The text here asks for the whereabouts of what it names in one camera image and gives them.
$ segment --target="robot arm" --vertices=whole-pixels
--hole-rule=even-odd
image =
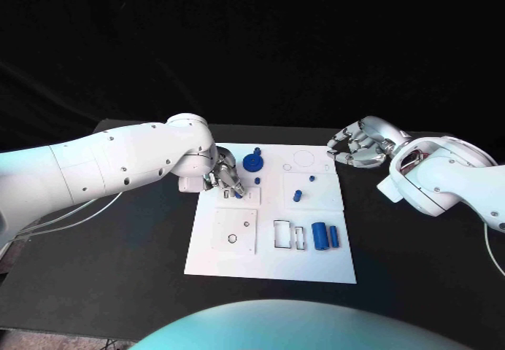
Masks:
[[[0,248],[47,214],[133,190],[170,172],[184,192],[230,186],[245,194],[236,159],[194,114],[0,154]]]
[[[348,138],[351,153],[331,149],[328,155],[360,168],[380,166],[390,155],[390,176],[379,189],[395,202],[406,199],[436,217],[462,201],[490,227],[505,232],[505,166],[484,150],[449,136],[413,139],[377,117],[350,125],[328,146]]]

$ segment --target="table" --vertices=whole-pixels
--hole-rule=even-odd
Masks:
[[[135,122],[105,120],[96,131],[129,124]],[[320,145],[337,132],[210,128],[219,142],[260,144]],[[480,217],[464,204],[435,218],[406,201],[392,203],[376,189],[387,166],[367,170],[337,164],[337,172],[357,285],[187,276],[198,194],[178,192],[171,174],[125,192],[83,225],[31,239],[0,288],[0,327],[138,341],[213,306],[281,298],[351,306],[477,349],[498,349],[505,344],[505,281],[488,256]],[[69,222],[93,214],[110,199],[100,199]],[[505,238],[491,231],[490,239],[505,265]]]

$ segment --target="black backdrop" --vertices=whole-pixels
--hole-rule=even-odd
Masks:
[[[369,114],[503,160],[493,8],[337,1],[4,0],[2,149],[105,118],[343,128]]]

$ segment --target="small blue part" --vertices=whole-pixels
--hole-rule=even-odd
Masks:
[[[255,173],[260,171],[263,168],[263,158],[262,158],[262,150],[260,148],[255,148],[255,153],[245,157],[243,161],[245,169]]]
[[[335,226],[330,227],[330,235],[333,236],[333,247],[338,248],[340,247],[340,236],[337,235],[337,227]]]
[[[314,245],[317,250],[330,249],[330,235],[327,233],[327,224],[324,222],[314,223]]]
[[[299,202],[299,201],[301,201],[301,198],[302,198],[302,191],[298,190],[296,193],[295,193],[294,200],[295,200],[296,202]]]

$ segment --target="blue object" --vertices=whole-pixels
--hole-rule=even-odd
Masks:
[[[340,247],[340,236],[337,235],[337,227],[335,226],[330,227],[330,235],[333,236],[333,247],[338,248]]]
[[[243,161],[245,169],[252,173],[260,171],[263,168],[263,158],[262,158],[262,150],[260,148],[255,148],[255,153],[245,157]]]
[[[330,235],[327,233],[327,224],[324,222],[314,223],[314,245],[317,250],[330,249]]]
[[[295,193],[294,200],[295,200],[296,202],[299,202],[299,201],[301,201],[301,198],[302,198],[302,191],[298,190],[296,193]]]
[[[250,300],[184,317],[132,350],[470,348],[390,317],[338,305]]]

